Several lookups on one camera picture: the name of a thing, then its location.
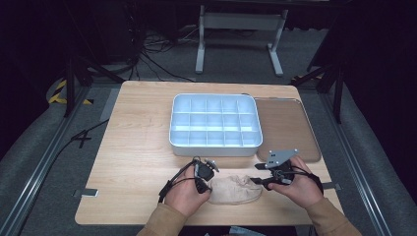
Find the person's right hand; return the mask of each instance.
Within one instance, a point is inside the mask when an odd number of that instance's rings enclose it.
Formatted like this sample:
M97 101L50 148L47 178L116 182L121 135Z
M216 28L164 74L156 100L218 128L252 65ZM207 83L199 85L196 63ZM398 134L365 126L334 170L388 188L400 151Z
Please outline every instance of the person's right hand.
M306 163L304 163L300 156L296 155L290 160L291 165L300 167L311 173L311 170L307 167ZM268 184L268 187L282 195L285 195L292 200L292 202L302 208L316 204L324 198L316 183L305 175L295 174L294 180L290 185L270 183Z

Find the gray carpet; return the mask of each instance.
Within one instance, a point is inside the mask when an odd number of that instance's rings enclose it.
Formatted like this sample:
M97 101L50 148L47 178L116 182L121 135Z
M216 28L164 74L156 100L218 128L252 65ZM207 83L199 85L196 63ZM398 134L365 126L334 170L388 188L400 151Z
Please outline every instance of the gray carpet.
M287 85L291 78L306 74L325 30L286 30L278 46L278 57L284 76L278 78L266 51L271 34L255 32L242 35L229 31L213 32L207 39L205 70L201 75L194 73L197 56L195 37L179 44L167 52L149 54L150 58L171 74L192 78L197 82L244 83ZM140 61L132 80L184 81L163 72L144 58ZM121 77L129 79L130 72ZM363 235L378 235L373 221L349 171L343 145L326 113L321 96L309 82L300 87L306 111L328 165L334 183L341 186L337 191L343 210ZM93 105L82 105L64 136L64 143L84 129L105 120L111 113L118 85L108 79L97 78L89 90L88 99ZM62 121L65 104L54 103L16 141L0 162L0 222L4 222L18 200L25 183L52 140L56 127ZM381 212L392 235L417 235L416 205L397 179L378 140L366 123L361 112L344 89L341 128L375 194ZM106 124L89 132L90 141L80 148L80 142L72 142L58 156L38 195L22 235L135 235L137 226L80 226L74 216L80 199L74 198L75 190L82 189L89 177ZM308 226L297 227L299 235L308 234Z

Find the sleeve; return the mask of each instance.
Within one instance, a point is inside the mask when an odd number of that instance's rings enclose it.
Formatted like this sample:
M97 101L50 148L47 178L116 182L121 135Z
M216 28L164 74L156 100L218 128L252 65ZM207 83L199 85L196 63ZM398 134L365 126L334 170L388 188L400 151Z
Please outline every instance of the sleeve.
M187 217L171 206L158 204L138 236L177 236Z
M361 235L349 220L326 198L306 208L319 235Z

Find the beige cloth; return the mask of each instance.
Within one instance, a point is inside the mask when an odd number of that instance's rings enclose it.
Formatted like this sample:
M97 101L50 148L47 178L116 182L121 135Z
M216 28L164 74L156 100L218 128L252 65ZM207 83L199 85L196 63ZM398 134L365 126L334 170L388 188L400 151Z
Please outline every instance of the beige cloth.
M262 185L256 185L249 176L233 175L226 178L213 178L208 181L212 188L208 202L214 205L241 205L258 199Z

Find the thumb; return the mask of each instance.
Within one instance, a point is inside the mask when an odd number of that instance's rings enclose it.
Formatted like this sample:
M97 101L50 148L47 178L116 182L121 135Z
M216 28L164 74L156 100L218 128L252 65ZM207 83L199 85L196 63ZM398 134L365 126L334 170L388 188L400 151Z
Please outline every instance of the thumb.
M275 184L275 183L269 183L268 184L268 188L280 193L281 195L285 195L286 196L286 192L288 189L288 186L286 185L280 185L280 184Z

